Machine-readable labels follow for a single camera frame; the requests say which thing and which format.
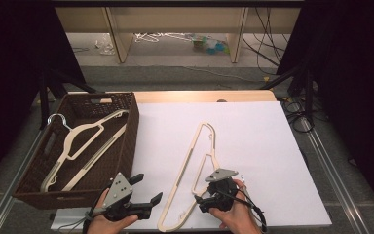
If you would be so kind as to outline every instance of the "blue object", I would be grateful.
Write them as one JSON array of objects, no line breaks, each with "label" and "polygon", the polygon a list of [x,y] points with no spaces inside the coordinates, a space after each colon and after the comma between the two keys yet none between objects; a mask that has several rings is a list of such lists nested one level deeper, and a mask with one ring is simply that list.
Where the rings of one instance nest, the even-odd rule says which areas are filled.
[{"label": "blue object", "polygon": [[214,49],[214,48],[207,48],[207,52],[208,52],[210,55],[214,55],[214,54],[215,54],[215,49]]},{"label": "blue object", "polygon": [[215,49],[217,51],[224,51],[224,45],[222,43],[217,42],[217,44],[215,44]]}]

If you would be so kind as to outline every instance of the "metal rail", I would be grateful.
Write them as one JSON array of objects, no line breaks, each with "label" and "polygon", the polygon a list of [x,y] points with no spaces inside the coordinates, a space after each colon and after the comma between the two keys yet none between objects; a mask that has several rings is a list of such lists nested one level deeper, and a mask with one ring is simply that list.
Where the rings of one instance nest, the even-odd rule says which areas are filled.
[{"label": "metal rail", "polygon": [[[309,122],[306,120],[303,121],[303,125],[306,130],[310,127]],[[312,129],[308,133],[308,137],[354,232],[356,234],[370,233],[360,210],[357,208],[354,199],[330,159],[317,131]]]},{"label": "metal rail", "polygon": [[12,180],[11,184],[9,185],[9,188],[6,190],[5,194],[3,195],[1,201],[0,201],[0,229],[2,225],[5,222],[6,217],[8,216],[9,211],[11,210],[12,205],[15,202],[15,198],[12,197],[12,194],[14,190],[16,189],[16,186],[20,180],[20,178],[23,175],[23,172],[25,171],[27,165],[29,164],[30,159],[32,158],[34,149],[36,148],[39,139],[42,136],[43,131],[39,131],[36,138],[34,139],[31,147],[29,148],[28,153],[26,154],[26,157],[23,159],[22,163],[19,166],[19,169]]}]

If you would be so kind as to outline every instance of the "brown wicker basket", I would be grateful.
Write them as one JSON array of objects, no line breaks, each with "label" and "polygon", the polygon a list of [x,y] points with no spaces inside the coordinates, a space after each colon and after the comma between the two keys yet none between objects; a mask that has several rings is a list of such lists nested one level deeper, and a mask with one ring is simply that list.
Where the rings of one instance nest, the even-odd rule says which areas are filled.
[{"label": "brown wicker basket", "polygon": [[[69,130],[61,118],[53,118],[46,128],[33,158],[13,194],[14,197],[37,209],[90,207],[100,190],[118,172],[130,177],[135,152],[139,112],[133,93],[66,95],[56,113],[65,116],[71,128],[90,124],[118,110],[128,109],[129,114],[113,118],[102,124],[103,132],[75,160],[65,160],[56,174],[56,183],[49,192],[40,187],[61,155]],[[71,191],[61,191],[96,151],[121,127],[127,124],[124,134],[102,155]],[[76,152],[99,128],[79,133],[71,144],[69,155]]]}]

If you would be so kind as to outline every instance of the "beige hanger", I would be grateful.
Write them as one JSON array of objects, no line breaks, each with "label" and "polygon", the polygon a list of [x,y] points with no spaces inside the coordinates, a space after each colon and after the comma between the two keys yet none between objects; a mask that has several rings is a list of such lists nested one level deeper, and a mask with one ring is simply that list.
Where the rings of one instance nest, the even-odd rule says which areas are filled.
[{"label": "beige hanger", "polygon": [[[62,114],[53,114],[50,117],[48,117],[48,124],[51,124],[53,117],[60,116],[62,118],[63,126],[65,126],[69,130],[69,133],[65,137],[65,141],[63,143],[62,154],[59,156],[56,163],[51,168],[50,172],[47,174],[47,176],[45,177],[44,181],[41,184],[41,192],[48,192],[48,188],[51,185],[56,183],[56,173],[59,171],[60,167],[62,166],[62,164],[65,162],[66,159],[75,160],[102,133],[102,131],[104,130],[104,127],[102,126],[102,124],[104,122],[110,120],[113,117],[121,117],[123,113],[129,113],[129,111],[124,110],[124,109],[117,110],[109,114],[108,116],[96,121],[95,123],[80,125],[73,129],[71,129],[69,126],[66,125],[66,119]],[[70,156],[69,151],[71,150],[71,144],[74,138],[82,131],[90,129],[90,128],[94,128],[94,127],[98,127],[99,130],[83,146],[81,146],[81,148],[78,149],[78,151],[75,152],[75,154]]]},{"label": "beige hanger", "polygon": [[175,231],[175,230],[179,229],[186,222],[186,220],[189,217],[190,213],[193,211],[194,207],[197,204],[196,200],[193,200],[193,202],[190,205],[190,207],[188,208],[187,212],[180,217],[180,220],[175,225],[173,225],[173,226],[164,226],[163,225],[163,223],[164,223],[164,221],[166,219],[169,207],[171,206],[172,200],[173,200],[173,198],[175,196],[175,192],[177,191],[178,184],[180,183],[181,179],[183,178],[184,172],[185,172],[185,170],[187,168],[188,161],[190,160],[190,156],[193,153],[194,147],[196,146],[197,139],[198,139],[198,137],[200,135],[200,132],[201,132],[203,126],[206,126],[206,127],[208,127],[211,130],[211,135],[210,135],[210,137],[211,137],[211,150],[210,150],[210,153],[205,154],[205,156],[202,159],[202,162],[201,162],[200,168],[199,168],[199,170],[197,172],[197,175],[196,175],[196,178],[195,178],[195,182],[194,182],[194,184],[192,186],[191,192],[194,195],[197,195],[197,196],[200,196],[200,197],[202,197],[203,194],[205,194],[207,192],[207,188],[205,188],[205,189],[203,189],[201,191],[196,191],[196,186],[197,186],[200,174],[202,172],[203,165],[204,165],[207,157],[211,158],[211,162],[212,162],[213,167],[214,167],[215,170],[217,170],[217,169],[220,168],[220,166],[218,165],[217,159],[215,158],[215,130],[211,126],[211,124],[209,124],[207,122],[202,122],[199,125],[199,127],[197,128],[197,130],[196,130],[196,134],[194,135],[194,138],[193,138],[193,140],[192,140],[192,142],[190,144],[190,148],[189,148],[189,150],[187,152],[187,156],[184,159],[184,162],[183,162],[183,165],[181,167],[181,170],[178,173],[178,176],[177,176],[177,179],[175,181],[175,184],[172,187],[172,190],[171,190],[171,192],[170,192],[170,194],[168,196],[167,202],[166,202],[166,204],[165,204],[165,206],[163,208],[162,214],[160,215],[159,221],[157,223],[157,226],[158,226],[159,230],[162,231],[162,232],[172,232],[172,231]]}]

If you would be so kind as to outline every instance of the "white table surface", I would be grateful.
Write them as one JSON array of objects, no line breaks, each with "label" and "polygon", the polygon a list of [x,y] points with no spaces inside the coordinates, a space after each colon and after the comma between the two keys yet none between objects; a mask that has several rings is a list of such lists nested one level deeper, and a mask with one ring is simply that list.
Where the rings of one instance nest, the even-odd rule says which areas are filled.
[{"label": "white table surface", "polygon": [[[331,224],[279,102],[139,103],[138,108],[132,175],[144,174],[144,180],[133,186],[131,201],[149,202],[159,192],[164,194],[150,219],[136,222],[128,231],[157,230],[160,214],[201,122],[215,129],[215,155],[220,167],[238,171],[236,178],[243,176],[268,226]],[[206,128],[201,131],[165,225],[175,224],[194,200],[192,180],[203,155],[209,152],[208,133]],[[212,171],[207,160],[202,178]],[[200,186],[206,186],[203,179]],[[58,210],[52,229],[79,220],[87,210]],[[181,229],[214,230],[219,223],[196,206]]]}]

